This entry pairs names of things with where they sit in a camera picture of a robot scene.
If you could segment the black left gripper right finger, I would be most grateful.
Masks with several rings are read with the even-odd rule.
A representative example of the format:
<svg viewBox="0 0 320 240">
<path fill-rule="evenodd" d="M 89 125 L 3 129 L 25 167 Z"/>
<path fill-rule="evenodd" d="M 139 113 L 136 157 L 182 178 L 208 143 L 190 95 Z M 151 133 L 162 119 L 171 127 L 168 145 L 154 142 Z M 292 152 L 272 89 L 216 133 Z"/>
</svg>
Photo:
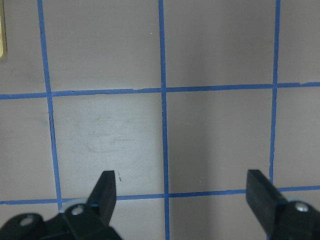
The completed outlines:
<svg viewBox="0 0 320 240">
<path fill-rule="evenodd" d="M 273 232 L 287 199 L 258 169 L 247 171 L 245 198 L 263 230 Z"/>
</svg>

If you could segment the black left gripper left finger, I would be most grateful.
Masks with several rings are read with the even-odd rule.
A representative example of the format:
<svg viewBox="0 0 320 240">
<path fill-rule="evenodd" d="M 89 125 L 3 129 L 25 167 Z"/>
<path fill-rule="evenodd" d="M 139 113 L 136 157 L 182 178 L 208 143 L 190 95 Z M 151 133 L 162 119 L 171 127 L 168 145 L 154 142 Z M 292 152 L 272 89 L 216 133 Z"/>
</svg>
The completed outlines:
<svg viewBox="0 0 320 240">
<path fill-rule="evenodd" d="M 99 216 L 104 225 L 109 225 L 117 201 L 114 170 L 103 171 L 90 193 L 86 205 Z"/>
</svg>

